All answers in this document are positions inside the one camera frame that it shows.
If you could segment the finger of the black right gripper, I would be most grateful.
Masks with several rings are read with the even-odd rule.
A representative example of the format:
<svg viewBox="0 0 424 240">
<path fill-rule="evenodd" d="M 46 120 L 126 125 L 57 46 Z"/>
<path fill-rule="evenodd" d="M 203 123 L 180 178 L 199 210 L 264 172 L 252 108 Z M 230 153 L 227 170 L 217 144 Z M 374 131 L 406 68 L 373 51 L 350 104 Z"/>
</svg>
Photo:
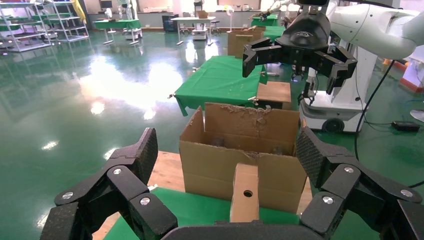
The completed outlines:
<svg viewBox="0 0 424 240">
<path fill-rule="evenodd" d="M 243 46 L 242 77 L 247 78 L 258 65 L 271 63 L 291 64 L 290 49 L 272 41 L 269 37 L 252 41 Z"/>
<path fill-rule="evenodd" d="M 335 88 L 342 87 L 345 80 L 353 76 L 357 63 L 357 59 L 342 46 L 323 53 L 318 60 L 317 72 L 328 78 L 325 92 L 330 95 Z"/>
</svg>

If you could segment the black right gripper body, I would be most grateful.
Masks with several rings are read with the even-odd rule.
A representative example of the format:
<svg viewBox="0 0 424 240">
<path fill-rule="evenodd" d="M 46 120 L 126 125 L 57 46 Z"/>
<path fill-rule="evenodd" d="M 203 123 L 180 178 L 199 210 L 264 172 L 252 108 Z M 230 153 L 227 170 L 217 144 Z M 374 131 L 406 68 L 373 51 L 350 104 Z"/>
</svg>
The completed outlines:
<svg viewBox="0 0 424 240">
<path fill-rule="evenodd" d="M 315 67 L 316 52 L 326 52 L 331 31 L 330 21 L 321 12 L 303 12 L 283 31 L 276 44 L 281 47 L 278 61 L 302 67 Z"/>
</svg>

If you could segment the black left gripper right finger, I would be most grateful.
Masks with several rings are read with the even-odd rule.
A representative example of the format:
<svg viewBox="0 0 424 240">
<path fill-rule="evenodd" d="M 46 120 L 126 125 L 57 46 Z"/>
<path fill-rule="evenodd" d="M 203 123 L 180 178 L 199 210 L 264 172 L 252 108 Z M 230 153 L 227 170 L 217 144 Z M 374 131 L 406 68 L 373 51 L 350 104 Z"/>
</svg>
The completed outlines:
<svg viewBox="0 0 424 240">
<path fill-rule="evenodd" d="M 321 141 L 307 126 L 299 130 L 296 157 L 318 189 L 300 217 L 302 226 L 328 240 L 351 211 L 382 240 L 423 239 L 423 198 L 412 188 L 366 168 L 345 147 Z"/>
</svg>

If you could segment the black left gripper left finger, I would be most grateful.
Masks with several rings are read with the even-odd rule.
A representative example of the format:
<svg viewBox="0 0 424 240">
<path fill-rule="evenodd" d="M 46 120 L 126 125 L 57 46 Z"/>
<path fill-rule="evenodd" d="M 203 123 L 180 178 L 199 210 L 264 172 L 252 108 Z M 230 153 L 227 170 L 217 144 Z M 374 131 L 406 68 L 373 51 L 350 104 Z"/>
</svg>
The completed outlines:
<svg viewBox="0 0 424 240">
<path fill-rule="evenodd" d="M 41 239 L 90 240 L 114 213 L 139 239 L 162 239 L 178 220 L 148 188 L 157 157 L 156 130 L 146 128 L 137 143 L 115 150 L 99 171 L 55 197 Z"/>
</svg>

